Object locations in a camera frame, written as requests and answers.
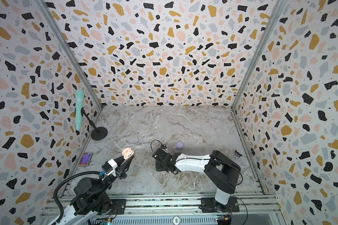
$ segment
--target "small purple object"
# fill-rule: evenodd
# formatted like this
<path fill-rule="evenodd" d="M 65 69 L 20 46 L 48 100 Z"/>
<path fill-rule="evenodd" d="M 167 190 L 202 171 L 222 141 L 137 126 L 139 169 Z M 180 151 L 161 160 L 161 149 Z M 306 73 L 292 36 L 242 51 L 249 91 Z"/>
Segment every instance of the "small purple object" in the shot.
<path fill-rule="evenodd" d="M 177 142 L 177 143 L 176 143 L 177 149 L 181 149 L 183 146 L 184 146 L 184 145 L 183 145 L 183 143 L 181 143 L 181 142 Z"/>

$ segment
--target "black speckle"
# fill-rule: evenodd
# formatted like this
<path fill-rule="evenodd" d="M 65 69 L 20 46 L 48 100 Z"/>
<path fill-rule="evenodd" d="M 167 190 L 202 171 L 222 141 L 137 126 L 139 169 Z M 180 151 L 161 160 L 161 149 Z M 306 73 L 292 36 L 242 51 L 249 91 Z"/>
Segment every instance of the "black speckle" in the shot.
<path fill-rule="evenodd" d="M 327 118 L 325 117 L 325 112 L 322 110 L 318 110 L 318 117 L 320 120 L 327 121 Z"/>

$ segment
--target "gray marble surface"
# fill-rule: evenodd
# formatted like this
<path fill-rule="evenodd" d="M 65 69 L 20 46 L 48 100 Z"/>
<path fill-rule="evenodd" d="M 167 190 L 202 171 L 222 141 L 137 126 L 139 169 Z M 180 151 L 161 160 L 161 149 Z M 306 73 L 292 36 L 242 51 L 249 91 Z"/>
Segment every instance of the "gray marble surface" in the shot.
<path fill-rule="evenodd" d="M 127 172 L 128 177 L 116 180 L 108 193 L 176 193 L 214 192 L 216 186 L 203 173 L 181 172 L 174 175 L 155 171 L 155 160 L 151 158 L 150 142 L 160 140 L 167 145 L 168 152 L 187 155 L 206 155 L 219 150 L 236 162 L 242 169 L 244 181 L 236 191 L 257 190 L 256 182 L 246 158 L 229 107 L 135 107 L 105 106 L 97 126 L 108 129 L 106 138 L 90 140 L 86 151 L 94 152 L 90 165 L 79 167 L 83 171 L 101 171 L 101 166 L 112 158 L 121 156 L 126 147 L 135 151 L 135 157 Z M 176 142 L 184 143 L 182 149 Z M 159 147 L 153 142 L 153 149 Z M 234 158 L 237 150 L 243 156 Z M 67 187 L 65 195 L 75 195 L 73 188 L 80 179 Z"/>

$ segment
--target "patterned wall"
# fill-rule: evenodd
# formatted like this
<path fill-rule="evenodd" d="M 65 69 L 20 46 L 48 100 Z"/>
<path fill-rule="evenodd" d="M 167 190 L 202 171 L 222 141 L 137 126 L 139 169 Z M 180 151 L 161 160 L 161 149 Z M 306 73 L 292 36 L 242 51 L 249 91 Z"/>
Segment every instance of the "patterned wall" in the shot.
<path fill-rule="evenodd" d="M 276 1 L 47 6 L 104 105 L 231 105 Z"/>
<path fill-rule="evenodd" d="M 35 4 L 0 1 L 0 224 L 37 224 L 80 153 L 83 85 Z M 91 115 L 99 111 L 86 97 Z"/>
<path fill-rule="evenodd" d="M 290 1 L 235 113 L 287 224 L 338 224 L 338 0 Z"/>

